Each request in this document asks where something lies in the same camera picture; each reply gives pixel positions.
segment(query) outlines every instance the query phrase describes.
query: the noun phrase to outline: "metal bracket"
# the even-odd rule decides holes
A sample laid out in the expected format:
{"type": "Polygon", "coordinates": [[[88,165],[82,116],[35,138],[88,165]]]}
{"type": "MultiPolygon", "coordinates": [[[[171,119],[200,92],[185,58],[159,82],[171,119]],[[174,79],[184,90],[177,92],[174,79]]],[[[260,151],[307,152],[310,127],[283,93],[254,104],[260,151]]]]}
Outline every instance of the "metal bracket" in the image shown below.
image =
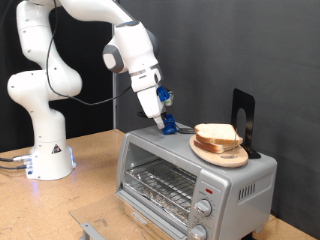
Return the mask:
{"type": "Polygon", "coordinates": [[[91,226],[90,223],[86,222],[80,225],[83,229],[83,234],[80,240],[90,240],[90,237],[93,240],[106,240],[103,238],[97,230],[91,226]]]}
{"type": "Polygon", "coordinates": [[[239,109],[243,109],[246,113],[246,133],[244,137],[243,148],[247,151],[249,159],[261,158],[261,155],[252,149],[252,132],[254,123],[254,97],[235,88],[233,91],[231,124],[237,128],[237,116],[239,109]]]}

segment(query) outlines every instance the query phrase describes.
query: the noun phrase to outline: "black cable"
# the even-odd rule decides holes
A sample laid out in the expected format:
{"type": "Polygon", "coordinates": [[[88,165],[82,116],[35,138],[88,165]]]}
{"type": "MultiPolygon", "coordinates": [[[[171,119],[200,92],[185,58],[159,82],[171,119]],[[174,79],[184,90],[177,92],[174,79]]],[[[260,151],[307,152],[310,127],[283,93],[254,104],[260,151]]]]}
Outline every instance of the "black cable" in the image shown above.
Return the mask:
{"type": "Polygon", "coordinates": [[[13,159],[10,158],[0,158],[1,162],[13,162],[13,159]]]}
{"type": "Polygon", "coordinates": [[[3,22],[4,22],[4,19],[6,18],[7,16],[7,13],[9,11],[9,8],[11,6],[11,4],[13,3],[13,0],[10,0],[10,2],[8,3],[7,7],[6,7],[6,10],[4,11],[3,13],[3,16],[1,18],[1,22],[0,22],[0,32],[1,32],[1,29],[2,29],[2,26],[3,26],[3,22]]]}
{"type": "Polygon", "coordinates": [[[87,106],[95,106],[95,105],[99,105],[101,103],[106,103],[106,102],[109,102],[109,101],[112,101],[118,97],[121,97],[123,94],[125,94],[130,88],[128,87],[127,89],[125,89],[122,93],[120,93],[118,96],[116,97],[113,97],[113,98],[109,98],[107,100],[104,100],[104,101],[100,101],[100,102],[96,102],[96,103],[87,103],[87,102],[84,102],[78,98],[75,98],[75,97],[72,97],[72,96],[68,96],[68,95],[63,95],[63,94],[60,94],[58,92],[56,92],[52,86],[51,86],[51,83],[50,83],[50,78],[49,78],[49,55],[50,55],[50,51],[51,51],[51,46],[52,46],[52,43],[53,43],[53,40],[54,40],[54,36],[56,35],[56,32],[57,32],[57,27],[58,27],[58,9],[57,9],[57,3],[56,3],[56,0],[53,0],[54,2],[54,6],[55,6],[55,13],[56,13],[56,26],[55,26],[55,29],[53,31],[53,34],[52,34],[52,38],[51,38],[51,41],[50,41],[50,45],[49,45],[49,49],[48,49],[48,54],[47,54],[47,62],[46,62],[46,74],[47,74],[47,80],[48,80],[48,84],[49,84],[49,87],[50,89],[52,90],[52,92],[54,92],[55,94],[57,94],[58,96],[61,96],[61,97],[66,97],[66,98],[69,98],[69,99],[72,99],[72,100],[75,100],[75,101],[78,101],[84,105],[87,105],[87,106]]]}
{"type": "Polygon", "coordinates": [[[2,167],[2,166],[0,166],[0,168],[2,168],[2,169],[8,169],[8,170],[20,170],[20,169],[26,169],[27,166],[26,166],[26,165],[21,165],[21,166],[14,167],[14,168],[7,168],[7,167],[2,167]]]}

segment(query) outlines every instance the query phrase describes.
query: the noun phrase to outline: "electrical cord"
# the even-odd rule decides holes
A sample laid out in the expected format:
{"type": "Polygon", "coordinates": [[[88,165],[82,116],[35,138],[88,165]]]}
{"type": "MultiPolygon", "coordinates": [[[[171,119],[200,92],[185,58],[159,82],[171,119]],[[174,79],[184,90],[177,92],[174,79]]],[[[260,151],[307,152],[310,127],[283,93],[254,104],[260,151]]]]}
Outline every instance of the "electrical cord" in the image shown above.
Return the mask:
{"type": "Polygon", "coordinates": [[[58,27],[58,8],[57,8],[57,2],[56,0],[53,0],[54,2],[54,6],[55,6],[55,13],[56,13],[56,26],[55,26],[55,29],[53,31],[53,34],[52,34],[52,38],[51,38],[51,41],[50,41],[50,45],[49,45],[49,49],[48,49],[48,54],[47,54],[47,61],[46,61],[46,75],[47,75],[47,80],[48,80],[48,84],[49,84],[49,87],[50,89],[52,90],[52,92],[54,92],[55,94],[57,94],[58,96],[61,96],[61,97],[66,97],[66,98],[69,98],[69,99],[72,99],[72,100],[75,100],[75,101],[78,101],[84,105],[87,105],[87,106],[95,106],[95,105],[99,105],[99,104],[102,104],[102,103],[106,103],[106,102],[109,102],[109,101],[112,101],[118,97],[121,97],[123,94],[125,94],[130,88],[131,86],[129,86],[128,88],[126,88],[122,93],[120,93],[118,96],[116,97],[113,97],[113,98],[110,98],[110,99],[107,99],[107,100],[104,100],[104,101],[100,101],[100,102],[96,102],[96,103],[87,103],[87,102],[84,102],[78,98],[75,98],[75,97],[72,97],[72,96],[68,96],[68,95],[64,95],[64,94],[61,94],[61,93],[58,93],[56,92],[52,86],[51,86],[51,83],[50,83],[50,78],[49,78],[49,55],[50,55],[50,51],[51,51],[51,46],[52,46],[52,43],[53,43],[53,40],[54,40],[54,36],[56,35],[56,32],[57,32],[57,27],[58,27]]]}
{"type": "Polygon", "coordinates": [[[21,166],[14,167],[14,168],[7,168],[7,167],[0,166],[0,169],[7,169],[7,170],[20,170],[20,169],[26,169],[26,168],[27,168],[26,165],[21,165],[21,166]]]}
{"type": "Polygon", "coordinates": [[[0,158],[1,162],[13,162],[13,159],[10,158],[0,158]]]}

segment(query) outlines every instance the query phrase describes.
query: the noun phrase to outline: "black plate stand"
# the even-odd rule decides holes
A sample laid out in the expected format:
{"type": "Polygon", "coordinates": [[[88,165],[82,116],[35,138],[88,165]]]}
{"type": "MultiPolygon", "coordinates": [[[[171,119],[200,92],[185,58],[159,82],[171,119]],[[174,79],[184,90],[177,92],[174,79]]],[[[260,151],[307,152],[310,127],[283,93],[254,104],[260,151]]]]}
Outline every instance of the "black plate stand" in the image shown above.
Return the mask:
{"type": "Polygon", "coordinates": [[[247,151],[249,159],[261,158],[261,155],[257,153],[255,150],[253,150],[251,147],[255,108],[254,97],[235,88],[233,91],[233,103],[231,114],[231,124],[235,129],[237,128],[238,112],[241,108],[246,113],[246,132],[242,147],[247,151]]]}

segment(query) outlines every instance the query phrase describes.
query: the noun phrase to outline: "toast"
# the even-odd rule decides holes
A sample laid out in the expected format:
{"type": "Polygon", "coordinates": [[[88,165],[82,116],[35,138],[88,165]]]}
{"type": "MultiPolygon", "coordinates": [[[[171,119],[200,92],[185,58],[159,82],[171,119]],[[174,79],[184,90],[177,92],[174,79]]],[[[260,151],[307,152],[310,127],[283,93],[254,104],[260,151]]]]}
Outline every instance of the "toast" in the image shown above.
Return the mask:
{"type": "Polygon", "coordinates": [[[202,150],[212,152],[212,153],[223,153],[225,151],[229,151],[233,149],[233,146],[230,145],[218,145],[213,143],[202,143],[197,139],[194,140],[194,145],[202,150]]]}
{"type": "Polygon", "coordinates": [[[230,124],[198,124],[194,127],[197,140],[201,143],[213,143],[218,145],[240,145],[243,139],[237,134],[230,124]]]}

